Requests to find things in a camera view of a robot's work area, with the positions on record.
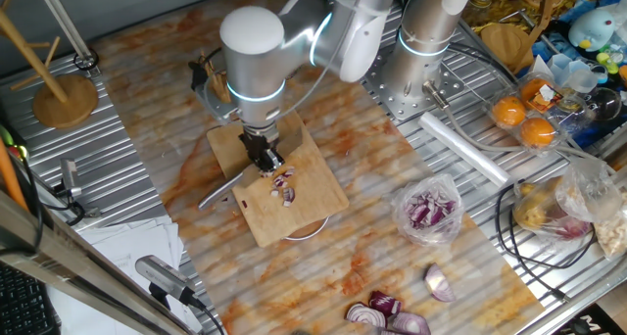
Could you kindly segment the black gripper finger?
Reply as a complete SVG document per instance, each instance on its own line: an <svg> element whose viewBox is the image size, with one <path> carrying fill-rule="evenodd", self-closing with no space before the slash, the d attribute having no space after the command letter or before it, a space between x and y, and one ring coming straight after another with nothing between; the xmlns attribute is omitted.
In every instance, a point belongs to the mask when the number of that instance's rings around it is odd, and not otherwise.
<svg viewBox="0 0 627 335"><path fill-rule="evenodd" d="M275 148L264 150L264 171L276 171L284 164L284 159Z"/></svg>
<svg viewBox="0 0 627 335"><path fill-rule="evenodd" d="M268 143L263 136L240 136L239 139L244 144L246 153L251 162L261 172L264 171L264 150L268 149Z"/></svg>

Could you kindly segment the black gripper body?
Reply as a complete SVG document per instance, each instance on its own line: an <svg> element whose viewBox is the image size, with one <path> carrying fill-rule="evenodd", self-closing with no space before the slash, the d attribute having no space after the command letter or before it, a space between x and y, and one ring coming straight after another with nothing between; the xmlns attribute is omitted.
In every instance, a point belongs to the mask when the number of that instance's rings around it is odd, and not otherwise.
<svg viewBox="0 0 627 335"><path fill-rule="evenodd" d="M244 130L239 135L239 139L244 144L247 155L250 159L280 157L277 152L277 145L279 142L279 133L277 130L266 132L251 132Z"/></svg>

